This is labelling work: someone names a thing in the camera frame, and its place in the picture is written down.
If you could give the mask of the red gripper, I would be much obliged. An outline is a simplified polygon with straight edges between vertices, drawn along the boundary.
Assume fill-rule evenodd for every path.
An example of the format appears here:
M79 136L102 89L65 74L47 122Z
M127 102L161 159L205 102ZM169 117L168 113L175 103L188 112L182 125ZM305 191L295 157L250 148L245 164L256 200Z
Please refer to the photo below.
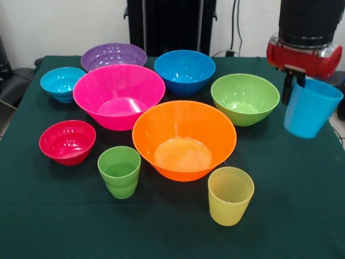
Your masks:
M295 75L292 71L286 73L282 103L289 104L295 77L298 85L305 87L306 76L322 80L332 76L340 63L342 52L343 47L335 44L321 50L301 50L282 45L279 41L269 41L266 51L268 62L280 70L299 71Z

